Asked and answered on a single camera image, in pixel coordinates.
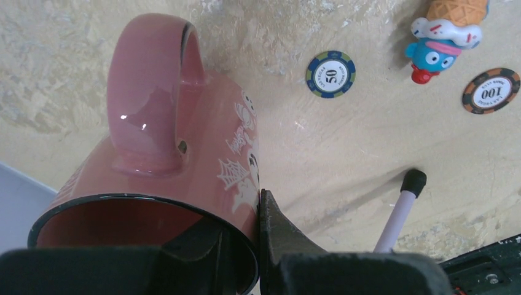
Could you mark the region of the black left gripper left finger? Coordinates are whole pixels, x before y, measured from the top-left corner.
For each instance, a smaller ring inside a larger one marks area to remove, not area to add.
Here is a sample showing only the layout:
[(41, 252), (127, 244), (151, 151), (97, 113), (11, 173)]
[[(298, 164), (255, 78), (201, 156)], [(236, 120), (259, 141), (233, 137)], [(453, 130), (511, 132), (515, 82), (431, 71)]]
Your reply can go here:
[(228, 233), (201, 220), (162, 246), (31, 248), (1, 256), (2, 294), (227, 294)]

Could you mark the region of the pink halloween mug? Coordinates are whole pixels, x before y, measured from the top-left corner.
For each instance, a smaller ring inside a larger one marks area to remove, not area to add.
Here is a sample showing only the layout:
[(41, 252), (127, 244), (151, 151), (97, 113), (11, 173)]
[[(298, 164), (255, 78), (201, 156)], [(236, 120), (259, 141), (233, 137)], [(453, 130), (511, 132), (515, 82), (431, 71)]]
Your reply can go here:
[(230, 232), (236, 292), (250, 292), (259, 278), (257, 115), (237, 83), (204, 69), (191, 23), (142, 14), (126, 25), (107, 114), (107, 137), (34, 223), (28, 246), (164, 245), (207, 219)]

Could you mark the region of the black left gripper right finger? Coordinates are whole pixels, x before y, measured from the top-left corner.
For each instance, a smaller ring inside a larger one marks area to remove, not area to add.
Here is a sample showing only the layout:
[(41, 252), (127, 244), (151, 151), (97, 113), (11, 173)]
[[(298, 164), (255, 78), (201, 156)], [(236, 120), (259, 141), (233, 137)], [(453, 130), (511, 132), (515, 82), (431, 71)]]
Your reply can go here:
[(415, 253), (328, 252), (263, 189), (259, 203), (262, 294), (451, 294), (442, 268)]

